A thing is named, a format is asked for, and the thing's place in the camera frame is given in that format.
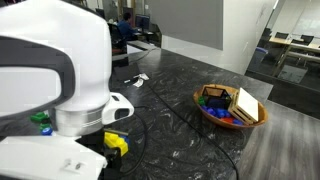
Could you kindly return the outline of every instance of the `green object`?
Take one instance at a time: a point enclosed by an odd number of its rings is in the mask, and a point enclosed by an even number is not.
[[[46,123],[41,123],[39,126],[40,131],[44,130],[45,128],[51,128],[51,125]]]
[[[32,122],[41,123],[42,120],[48,119],[49,116],[43,112],[38,112],[37,114],[30,117]]]
[[[199,99],[198,99],[198,103],[200,106],[204,106],[206,105],[206,102],[204,101],[204,98],[203,96],[200,96]]]

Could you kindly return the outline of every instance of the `computer monitor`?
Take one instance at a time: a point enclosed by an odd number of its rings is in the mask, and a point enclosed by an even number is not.
[[[149,30],[150,25],[150,17],[144,15],[136,15],[136,27],[141,28],[143,30]]]

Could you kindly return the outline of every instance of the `wooden bowl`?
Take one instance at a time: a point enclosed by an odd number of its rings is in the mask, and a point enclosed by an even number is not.
[[[209,119],[210,121],[212,121],[213,123],[219,125],[219,126],[223,126],[226,128],[231,128],[231,129],[241,129],[241,128],[252,128],[255,126],[259,126],[261,124],[264,124],[265,122],[267,122],[268,120],[268,112],[266,110],[266,108],[259,102],[258,103],[258,110],[259,110],[259,121],[257,123],[251,124],[251,125],[236,125],[236,124],[230,124],[227,123],[225,121],[222,121],[214,116],[212,116],[211,114],[207,113],[205,110],[203,110],[201,108],[201,106],[198,104],[198,99],[200,96],[202,96],[202,92],[204,90],[205,87],[213,87],[213,88],[219,88],[219,89],[225,89],[229,94],[234,94],[236,93],[238,90],[229,86],[223,86],[223,85],[218,85],[218,84],[209,84],[209,85],[204,85],[202,88],[200,88],[199,90],[197,90],[196,92],[194,92],[193,94],[193,101],[196,103],[196,105],[198,106],[198,108],[201,110],[202,114]]]

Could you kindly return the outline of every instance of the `chair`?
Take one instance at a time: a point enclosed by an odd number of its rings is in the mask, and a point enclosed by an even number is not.
[[[111,35],[111,44],[112,44],[112,51],[115,53],[125,53],[125,46],[126,40],[121,35],[120,30],[117,25],[109,24],[109,31]]]
[[[313,40],[314,36],[307,36],[307,35],[302,35],[301,39],[307,44],[307,46],[311,43]]]
[[[265,28],[265,29],[263,30],[262,36],[264,36],[264,37],[269,37],[271,33],[272,33],[272,32],[271,32],[271,29],[270,29],[270,28]]]
[[[305,45],[305,46],[309,45],[309,43],[306,43],[305,41],[299,41],[299,40],[296,40],[296,39],[292,39],[291,43]]]
[[[280,33],[280,32],[277,32],[275,35],[276,38],[280,38],[280,39],[287,39],[288,36],[289,36],[288,33]]]
[[[269,48],[269,47],[267,47],[267,45],[268,45],[270,39],[271,39],[271,36],[261,36],[257,47]]]

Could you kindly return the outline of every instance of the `black marble table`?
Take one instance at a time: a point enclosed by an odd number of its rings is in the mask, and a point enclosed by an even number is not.
[[[135,110],[148,125],[148,146],[138,169],[123,179],[230,178],[233,167],[227,157],[171,112],[150,88],[187,121],[216,141],[237,163],[252,129],[229,130],[215,126],[196,108],[193,92],[203,84],[223,84],[242,87],[265,103],[272,86],[162,49],[130,54],[129,61],[137,63],[150,80],[137,88],[117,81],[113,75],[109,87],[111,91],[125,95],[135,107],[148,107]],[[141,153],[145,140],[141,134],[143,127],[135,115],[112,126],[130,133],[129,152],[123,157],[122,171],[126,171],[136,163]],[[37,133],[37,128],[27,120],[0,122],[0,136]]]

